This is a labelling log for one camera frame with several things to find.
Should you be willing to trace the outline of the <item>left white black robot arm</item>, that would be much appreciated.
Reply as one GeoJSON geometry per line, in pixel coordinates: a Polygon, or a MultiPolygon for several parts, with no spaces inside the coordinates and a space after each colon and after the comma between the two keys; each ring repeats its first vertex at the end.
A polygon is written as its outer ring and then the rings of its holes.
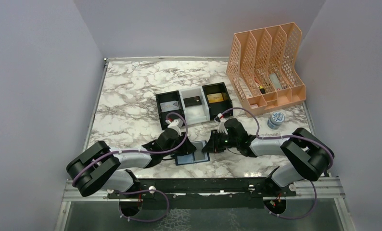
{"type": "Polygon", "coordinates": [[[98,141],[66,166],[66,172],[83,197],[98,190],[128,193],[140,190],[132,168],[151,168],[164,157],[188,155],[196,151],[185,132],[167,128],[160,136],[139,148],[112,151],[98,141]]]}

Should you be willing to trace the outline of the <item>black white three-compartment tray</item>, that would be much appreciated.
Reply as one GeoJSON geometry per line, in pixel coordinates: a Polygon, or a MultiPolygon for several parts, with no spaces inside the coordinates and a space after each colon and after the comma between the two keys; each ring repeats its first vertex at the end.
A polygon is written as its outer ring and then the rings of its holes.
{"type": "Polygon", "coordinates": [[[161,129],[168,127],[166,116],[170,112],[180,114],[188,125],[208,122],[222,113],[233,115],[233,103],[224,82],[180,89],[155,95],[161,129]]]}

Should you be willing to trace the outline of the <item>orange plastic file organizer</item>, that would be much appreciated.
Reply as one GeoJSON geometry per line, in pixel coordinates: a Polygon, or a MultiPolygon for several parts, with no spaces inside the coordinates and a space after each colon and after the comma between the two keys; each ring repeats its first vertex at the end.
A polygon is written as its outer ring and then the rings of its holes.
{"type": "Polygon", "coordinates": [[[233,35],[227,76],[243,108],[254,115],[302,104],[306,86],[295,70],[302,31],[295,22],[233,35]],[[282,90],[269,75],[276,73],[282,90]],[[262,85],[266,94],[261,94],[262,85]]]}

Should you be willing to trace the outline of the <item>silver credit card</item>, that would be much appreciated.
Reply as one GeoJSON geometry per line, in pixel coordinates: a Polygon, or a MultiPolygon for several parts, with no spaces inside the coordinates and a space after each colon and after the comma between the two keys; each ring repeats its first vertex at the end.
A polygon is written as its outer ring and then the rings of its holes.
{"type": "Polygon", "coordinates": [[[160,103],[160,109],[161,109],[161,112],[163,112],[163,113],[179,110],[180,109],[179,102],[178,101],[169,101],[169,102],[160,103]]]}

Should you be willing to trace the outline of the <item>navy blue card holder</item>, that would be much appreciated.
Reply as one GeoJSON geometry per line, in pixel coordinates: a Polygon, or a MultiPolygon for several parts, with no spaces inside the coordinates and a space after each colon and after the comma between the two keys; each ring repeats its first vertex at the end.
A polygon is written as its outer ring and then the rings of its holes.
{"type": "Polygon", "coordinates": [[[177,156],[175,158],[176,166],[197,164],[210,161],[209,153],[202,152],[202,149],[206,145],[206,141],[195,141],[192,142],[192,144],[194,145],[194,147],[196,147],[196,151],[194,151],[192,154],[177,156]]]}

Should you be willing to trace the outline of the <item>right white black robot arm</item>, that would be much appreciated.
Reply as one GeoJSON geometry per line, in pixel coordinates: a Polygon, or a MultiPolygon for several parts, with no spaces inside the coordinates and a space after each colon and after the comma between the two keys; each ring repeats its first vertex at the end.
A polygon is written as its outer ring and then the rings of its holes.
{"type": "Polygon", "coordinates": [[[332,150],[305,128],[297,128],[291,135],[261,137],[249,134],[236,118],[219,120],[203,152],[221,153],[227,148],[236,148],[245,157],[287,157],[289,163],[277,167],[265,179],[265,185],[274,191],[295,181],[317,181],[334,160],[332,150]]]}

